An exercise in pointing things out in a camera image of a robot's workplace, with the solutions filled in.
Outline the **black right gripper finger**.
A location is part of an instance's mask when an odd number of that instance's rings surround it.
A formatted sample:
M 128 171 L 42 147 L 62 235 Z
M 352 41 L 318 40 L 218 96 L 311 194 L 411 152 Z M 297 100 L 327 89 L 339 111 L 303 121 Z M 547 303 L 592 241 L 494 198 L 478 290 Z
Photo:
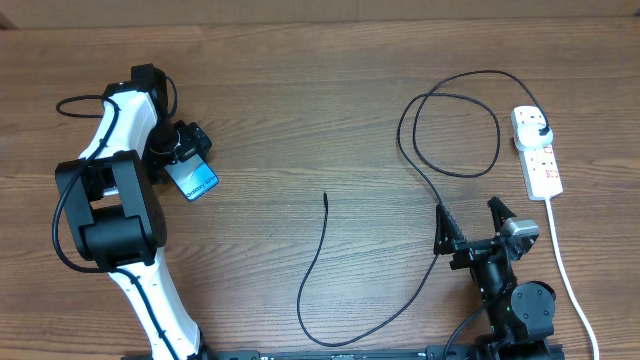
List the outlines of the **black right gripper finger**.
M 452 254 L 458 251 L 465 243 L 466 238 L 454 217 L 443 204 L 438 204 L 436 206 L 434 254 Z
M 494 231 L 496 233 L 501 231 L 502 226 L 508 219 L 515 217 L 515 214 L 497 196 L 490 198 L 487 206 L 491 211 Z

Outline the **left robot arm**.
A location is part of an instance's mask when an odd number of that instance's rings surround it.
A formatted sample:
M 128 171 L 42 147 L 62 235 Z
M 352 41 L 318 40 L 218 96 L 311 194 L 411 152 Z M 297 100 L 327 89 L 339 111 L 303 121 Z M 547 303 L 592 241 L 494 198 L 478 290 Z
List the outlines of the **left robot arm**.
M 168 270 L 167 226 L 157 184 L 173 181 L 189 201 L 215 187 L 206 162 L 210 138 L 196 123 L 173 119 L 178 93 L 152 64 L 107 85 L 88 147 L 55 170 L 60 198 L 52 220 L 59 259 L 81 273 L 108 275 L 128 298 L 152 359 L 211 359 Z

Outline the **black Samsung Galaxy smartphone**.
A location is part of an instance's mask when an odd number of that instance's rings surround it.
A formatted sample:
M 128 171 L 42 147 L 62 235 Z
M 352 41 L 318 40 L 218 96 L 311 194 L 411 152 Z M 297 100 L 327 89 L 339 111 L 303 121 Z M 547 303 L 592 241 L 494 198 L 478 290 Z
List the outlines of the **black Samsung Galaxy smartphone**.
M 165 169 L 190 202 L 196 201 L 219 183 L 218 176 L 200 155 L 194 155 L 185 162 L 167 165 Z

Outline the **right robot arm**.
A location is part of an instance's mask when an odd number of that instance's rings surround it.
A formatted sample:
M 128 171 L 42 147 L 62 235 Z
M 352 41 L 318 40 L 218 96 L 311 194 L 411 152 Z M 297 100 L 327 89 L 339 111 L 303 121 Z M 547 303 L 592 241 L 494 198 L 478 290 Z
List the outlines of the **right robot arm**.
M 542 281 L 519 283 L 513 263 L 525 255 L 539 237 L 539 226 L 518 218 L 499 198 L 492 197 L 494 235 L 470 241 L 444 205 L 436 206 L 434 253 L 450 255 L 453 270 L 467 269 L 480 292 L 481 307 L 467 317 L 443 346 L 426 348 L 429 359 L 559 360 L 563 347 L 551 345 L 556 293 Z M 485 313 L 491 332 L 472 344 L 455 346 L 462 330 Z

